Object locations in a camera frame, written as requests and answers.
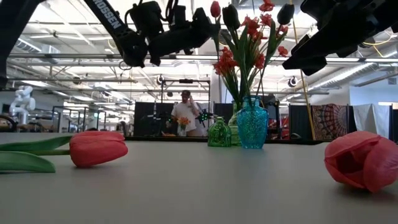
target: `person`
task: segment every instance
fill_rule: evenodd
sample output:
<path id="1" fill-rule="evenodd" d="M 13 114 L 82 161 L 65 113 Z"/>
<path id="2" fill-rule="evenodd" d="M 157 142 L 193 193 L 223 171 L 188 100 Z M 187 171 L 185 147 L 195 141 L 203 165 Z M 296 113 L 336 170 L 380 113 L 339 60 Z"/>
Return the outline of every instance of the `person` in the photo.
<path id="1" fill-rule="evenodd" d="M 182 102 L 173 108 L 172 119 L 177 121 L 179 118 L 188 118 L 190 123 L 185 127 L 185 132 L 187 136 L 195 137 L 197 136 L 195 118 L 199 116 L 199 110 L 189 90 L 182 91 L 181 98 Z"/>

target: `white shirt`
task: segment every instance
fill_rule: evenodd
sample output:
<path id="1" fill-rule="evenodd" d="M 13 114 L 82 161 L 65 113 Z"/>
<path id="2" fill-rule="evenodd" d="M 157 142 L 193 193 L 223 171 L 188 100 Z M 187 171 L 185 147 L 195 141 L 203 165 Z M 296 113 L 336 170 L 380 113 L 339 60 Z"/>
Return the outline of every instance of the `white shirt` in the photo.
<path id="1" fill-rule="evenodd" d="M 188 118 L 191 123 L 187 125 L 185 131 L 192 131 L 196 129 L 195 126 L 195 115 L 193 114 L 193 106 L 190 103 L 179 103 L 174 106 L 172 116 L 176 118 Z"/>

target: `baseball cap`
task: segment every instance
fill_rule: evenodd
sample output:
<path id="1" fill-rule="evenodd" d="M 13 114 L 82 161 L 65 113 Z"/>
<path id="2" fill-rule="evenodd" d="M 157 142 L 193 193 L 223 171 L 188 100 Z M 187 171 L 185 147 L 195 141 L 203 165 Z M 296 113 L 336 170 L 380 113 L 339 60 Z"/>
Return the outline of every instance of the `baseball cap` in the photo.
<path id="1" fill-rule="evenodd" d="M 190 96 L 190 95 L 191 95 L 191 91 L 189 91 L 189 90 L 182 90 L 181 95 L 182 95 L 182 96 Z"/>

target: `table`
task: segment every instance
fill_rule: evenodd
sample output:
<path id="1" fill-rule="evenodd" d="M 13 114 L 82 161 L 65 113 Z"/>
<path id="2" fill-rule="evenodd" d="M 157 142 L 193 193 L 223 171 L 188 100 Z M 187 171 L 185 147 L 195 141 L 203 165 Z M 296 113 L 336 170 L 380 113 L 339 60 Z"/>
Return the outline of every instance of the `table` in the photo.
<path id="1" fill-rule="evenodd" d="M 5 135 L 1 143 L 12 135 L 39 140 L 54 134 Z M 398 222 L 398 184 L 373 195 L 337 184 L 323 164 L 326 144 L 273 144 L 263 151 L 126 144 L 126 157 L 92 169 L 76 169 L 68 156 L 58 156 L 48 157 L 56 174 L 0 175 L 0 223 Z"/>

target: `patterned tapestry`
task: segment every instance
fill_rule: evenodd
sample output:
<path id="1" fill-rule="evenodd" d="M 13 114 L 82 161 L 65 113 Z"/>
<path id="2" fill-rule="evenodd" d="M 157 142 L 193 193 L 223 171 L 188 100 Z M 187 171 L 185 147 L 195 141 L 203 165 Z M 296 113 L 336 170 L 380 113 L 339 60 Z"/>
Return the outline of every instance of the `patterned tapestry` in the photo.
<path id="1" fill-rule="evenodd" d="M 312 106 L 312 121 L 317 140 L 334 140 L 347 134 L 347 106 Z"/>

